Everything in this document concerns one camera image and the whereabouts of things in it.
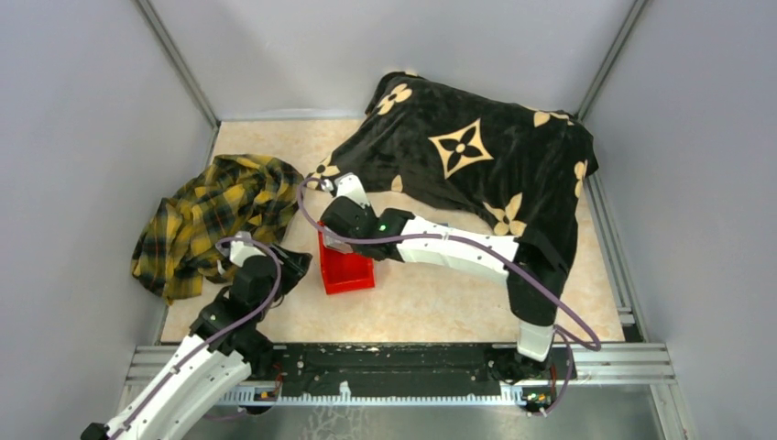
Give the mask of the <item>red plastic bin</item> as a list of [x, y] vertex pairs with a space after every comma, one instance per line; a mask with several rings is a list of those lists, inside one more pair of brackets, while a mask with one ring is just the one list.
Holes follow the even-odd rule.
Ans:
[[318, 248], [323, 288], [327, 295], [376, 287], [372, 259], [327, 247], [322, 232], [318, 232]]

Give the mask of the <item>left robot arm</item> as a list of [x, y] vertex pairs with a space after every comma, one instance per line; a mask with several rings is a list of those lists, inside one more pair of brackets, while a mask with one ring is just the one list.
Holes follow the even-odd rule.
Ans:
[[272, 372], [274, 345], [257, 324], [305, 277], [312, 254], [243, 234], [215, 247], [237, 268], [232, 283], [200, 311], [146, 388], [109, 421], [90, 423], [83, 439], [182, 439], [238, 383]]

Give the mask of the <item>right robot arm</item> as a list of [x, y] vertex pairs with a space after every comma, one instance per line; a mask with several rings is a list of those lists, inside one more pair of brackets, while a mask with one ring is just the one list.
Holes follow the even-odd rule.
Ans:
[[326, 238], [357, 255], [381, 261], [447, 267], [506, 287], [519, 319], [516, 365], [539, 378], [553, 362], [551, 345], [557, 297], [568, 269], [544, 236], [488, 236], [435, 224], [411, 212], [336, 197], [319, 224]]

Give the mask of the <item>yellow plaid shirt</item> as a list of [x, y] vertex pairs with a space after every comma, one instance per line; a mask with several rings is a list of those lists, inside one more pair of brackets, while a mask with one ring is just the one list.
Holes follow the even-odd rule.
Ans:
[[298, 210], [302, 179], [276, 157], [214, 157], [201, 174], [160, 200], [137, 240], [132, 277], [168, 303], [201, 295], [205, 281], [229, 282], [236, 267], [216, 243], [238, 232], [265, 244], [280, 243]]

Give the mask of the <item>black floral blanket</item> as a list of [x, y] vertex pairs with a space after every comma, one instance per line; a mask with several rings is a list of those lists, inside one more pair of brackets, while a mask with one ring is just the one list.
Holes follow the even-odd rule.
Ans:
[[353, 173], [369, 193], [400, 192], [479, 216], [521, 242], [511, 311], [554, 323], [575, 260], [576, 207], [598, 163], [591, 133], [563, 111], [502, 103], [403, 71], [385, 74], [358, 130], [309, 174], [309, 186]]

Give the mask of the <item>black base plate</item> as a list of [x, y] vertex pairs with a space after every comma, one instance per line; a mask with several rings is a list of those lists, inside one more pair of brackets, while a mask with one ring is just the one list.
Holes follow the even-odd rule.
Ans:
[[251, 380], [280, 387], [283, 397], [333, 397], [347, 384], [357, 398], [496, 397], [503, 386], [547, 389], [576, 371], [554, 347], [550, 367], [525, 376], [517, 349], [500, 343], [288, 343], [262, 353]]

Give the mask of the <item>aluminium front rail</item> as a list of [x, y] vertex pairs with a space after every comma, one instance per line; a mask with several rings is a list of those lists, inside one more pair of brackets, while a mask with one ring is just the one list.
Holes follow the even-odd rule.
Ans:
[[606, 343], [598, 351], [557, 344], [551, 366], [531, 367], [499, 343], [275, 346], [252, 375], [239, 360], [195, 344], [141, 346], [126, 377], [136, 396], [162, 379], [185, 397], [219, 391], [218, 405], [550, 407], [573, 386], [668, 385], [675, 372], [660, 344]]

